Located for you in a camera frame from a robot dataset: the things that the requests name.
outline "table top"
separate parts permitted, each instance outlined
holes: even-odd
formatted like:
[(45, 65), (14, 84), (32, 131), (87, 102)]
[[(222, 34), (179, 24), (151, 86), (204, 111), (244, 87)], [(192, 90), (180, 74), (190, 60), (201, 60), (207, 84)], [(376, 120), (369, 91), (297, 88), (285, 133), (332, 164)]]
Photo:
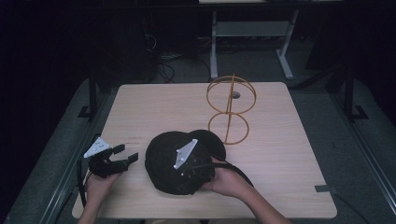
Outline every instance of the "table top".
[[(240, 168), (285, 217), (335, 217), (337, 211), (330, 193), (316, 192), (315, 186), (326, 183), (286, 85), (278, 82), (251, 85), (257, 101), (241, 114), (248, 122), (249, 133), (243, 142), (225, 146), (226, 160)], [(113, 155), (111, 160), (124, 160), (136, 152), (139, 160), (116, 182), (99, 217), (254, 217), (244, 203), (213, 192), (197, 191), (187, 196), (160, 192), (145, 169), (146, 149), (156, 135), (207, 129), (209, 120), (218, 113), (206, 100), (207, 87), (207, 83), (120, 87), (102, 138), (113, 147), (125, 144), (125, 151)], [(209, 93), (212, 105), (225, 108), (229, 89), (229, 84), (213, 88)], [(234, 90), (240, 93), (240, 98), (233, 100), (234, 112), (254, 103), (246, 87), (235, 84)], [(246, 125), (240, 120), (232, 118), (230, 141), (246, 133)], [(211, 127), (220, 138), (224, 137), (221, 119), (212, 121)], [(79, 217), (81, 213), (78, 197), (73, 216)]]

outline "wire ring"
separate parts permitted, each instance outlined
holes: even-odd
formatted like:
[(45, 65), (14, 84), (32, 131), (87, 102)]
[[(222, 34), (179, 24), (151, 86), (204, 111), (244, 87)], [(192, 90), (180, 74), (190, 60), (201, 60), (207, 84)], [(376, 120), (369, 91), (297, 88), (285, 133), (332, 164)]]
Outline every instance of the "wire ring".
[[(232, 105), (233, 105), (233, 85), (234, 85), (235, 82), (236, 82), (237, 84), (240, 84), (240, 85), (245, 86), (246, 88), (248, 88), (248, 89), (251, 91), (251, 93), (253, 94), (253, 96), (254, 96), (254, 101), (253, 101), (252, 105), (251, 105), (248, 109), (243, 110), (243, 111), (240, 111), (240, 112), (232, 112)], [(211, 103), (210, 100), (209, 100), (209, 93), (210, 93), (210, 91), (211, 91), (214, 87), (216, 87), (217, 85), (219, 85), (219, 84), (221, 84), (221, 83), (231, 83), (230, 92), (229, 92), (229, 95), (228, 95), (228, 104), (227, 104), (227, 110), (226, 110), (226, 111), (222, 111), (222, 110), (216, 108), (215, 106), (212, 105), (212, 103)], [(256, 99), (257, 99), (257, 94), (256, 94), (256, 91), (254, 90), (253, 86), (252, 86), (249, 82), (247, 82), (246, 80), (242, 79), (241, 77), (236, 77), (236, 76), (225, 76), (225, 77), (219, 77), (219, 78), (213, 80), (213, 82), (210, 83), (209, 86), (207, 87), (207, 91), (206, 91), (206, 100), (207, 100), (207, 102), (209, 103), (209, 105), (210, 105), (213, 109), (215, 109), (216, 111), (218, 111), (219, 113), (217, 113), (216, 115), (214, 115), (214, 116), (209, 120), (209, 122), (208, 122), (208, 124), (207, 124), (207, 129), (210, 131), (210, 126), (211, 126), (212, 120), (213, 120), (215, 117), (217, 117), (218, 115), (228, 115), (229, 117), (228, 117), (228, 123), (227, 123), (227, 132), (226, 132), (226, 136), (225, 136), (225, 139), (224, 139), (223, 143), (226, 144), (226, 145), (235, 145), (235, 144), (241, 143), (242, 141), (244, 141), (244, 140), (248, 137), (248, 133), (249, 133), (248, 122), (247, 122), (246, 119), (244, 119), (244, 118), (241, 116), (241, 114), (246, 113), (246, 112), (248, 112), (251, 108), (253, 108), (253, 106), (256, 104)], [(246, 124), (246, 126), (247, 126), (247, 132), (246, 132), (245, 136), (244, 136), (241, 140), (235, 141), (235, 142), (231, 142), (231, 143), (230, 143), (230, 142), (228, 142), (228, 133), (229, 133), (229, 131), (230, 131), (231, 117), (232, 117), (232, 116), (237, 116), (237, 117), (241, 118), (241, 119), (245, 122), (245, 124)]]

